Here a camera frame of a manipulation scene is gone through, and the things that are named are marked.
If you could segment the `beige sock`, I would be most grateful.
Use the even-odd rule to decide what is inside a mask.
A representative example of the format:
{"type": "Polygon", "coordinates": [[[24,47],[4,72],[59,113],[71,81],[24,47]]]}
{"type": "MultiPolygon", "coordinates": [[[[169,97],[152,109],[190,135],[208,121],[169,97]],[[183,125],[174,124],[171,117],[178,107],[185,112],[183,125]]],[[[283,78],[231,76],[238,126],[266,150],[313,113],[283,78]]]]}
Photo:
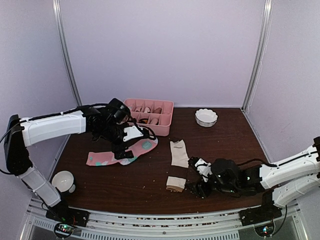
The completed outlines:
{"type": "Polygon", "coordinates": [[[186,150],[184,140],[171,141],[170,142],[171,152],[171,165],[176,167],[188,168],[189,157],[186,150]]]}

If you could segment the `brown cream striped sock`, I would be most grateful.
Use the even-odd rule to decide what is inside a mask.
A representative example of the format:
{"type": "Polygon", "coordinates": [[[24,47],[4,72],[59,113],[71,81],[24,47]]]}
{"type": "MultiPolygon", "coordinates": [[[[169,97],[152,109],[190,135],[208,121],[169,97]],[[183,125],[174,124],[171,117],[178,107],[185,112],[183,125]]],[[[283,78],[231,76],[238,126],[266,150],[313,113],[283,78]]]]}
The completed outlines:
{"type": "Polygon", "coordinates": [[[171,192],[182,193],[185,189],[186,179],[176,176],[168,176],[166,182],[166,190],[171,192]]]}

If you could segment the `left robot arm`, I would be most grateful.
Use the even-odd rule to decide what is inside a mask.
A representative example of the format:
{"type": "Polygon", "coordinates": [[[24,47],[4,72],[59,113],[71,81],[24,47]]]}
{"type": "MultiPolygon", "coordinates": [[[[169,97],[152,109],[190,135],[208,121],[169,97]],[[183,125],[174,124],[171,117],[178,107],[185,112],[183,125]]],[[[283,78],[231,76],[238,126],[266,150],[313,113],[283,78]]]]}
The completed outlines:
{"type": "Polygon", "coordinates": [[[27,148],[49,139],[83,133],[91,133],[94,141],[109,141],[116,160],[134,158],[128,145],[131,140],[158,142],[153,130],[138,126],[130,109],[116,98],[109,103],[81,105],[68,111],[31,118],[12,115],[7,131],[0,139],[7,168],[4,174],[21,179],[61,222],[69,221],[72,211],[61,191],[33,165],[27,148]]]}

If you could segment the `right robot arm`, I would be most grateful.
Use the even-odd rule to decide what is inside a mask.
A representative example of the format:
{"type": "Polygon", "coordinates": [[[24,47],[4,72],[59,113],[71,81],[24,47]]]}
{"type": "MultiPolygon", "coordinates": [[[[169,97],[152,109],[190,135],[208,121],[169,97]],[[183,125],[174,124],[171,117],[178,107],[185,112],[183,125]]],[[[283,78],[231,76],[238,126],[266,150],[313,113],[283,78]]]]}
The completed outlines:
{"type": "Polygon", "coordinates": [[[189,166],[199,174],[196,182],[186,187],[200,198],[207,198],[213,191],[236,196],[255,196],[263,193],[264,204],[256,210],[259,220],[268,220],[276,208],[285,207],[292,200],[303,196],[320,185],[320,139],[304,151],[283,160],[245,169],[231,159],[217,158],[206,162],[191,157],[189,166]]]}

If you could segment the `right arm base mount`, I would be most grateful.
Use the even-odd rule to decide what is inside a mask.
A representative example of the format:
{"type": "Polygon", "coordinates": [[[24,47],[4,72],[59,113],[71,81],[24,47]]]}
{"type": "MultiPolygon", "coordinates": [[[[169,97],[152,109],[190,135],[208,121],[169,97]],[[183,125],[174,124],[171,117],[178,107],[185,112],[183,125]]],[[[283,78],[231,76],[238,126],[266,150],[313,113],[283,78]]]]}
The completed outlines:
{"type": "Polygon", "coordinates": [[[255,225],[282,216],[282,209],[275,206],[259,206],[241,210],[239,218],[242,226],[255,225]]]}

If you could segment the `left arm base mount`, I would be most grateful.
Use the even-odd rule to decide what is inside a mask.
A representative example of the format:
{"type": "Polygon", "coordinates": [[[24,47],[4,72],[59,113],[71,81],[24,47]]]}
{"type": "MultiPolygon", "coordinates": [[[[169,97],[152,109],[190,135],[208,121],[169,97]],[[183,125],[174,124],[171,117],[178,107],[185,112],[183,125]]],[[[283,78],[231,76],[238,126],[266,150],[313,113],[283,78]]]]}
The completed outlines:
{"type": "Polygon", "coordinates": [[[77,227],[86,227],[90,213],[86,210],[70,208],[65,205],[49,207],[45,217],[57,222],[77,227]]]}

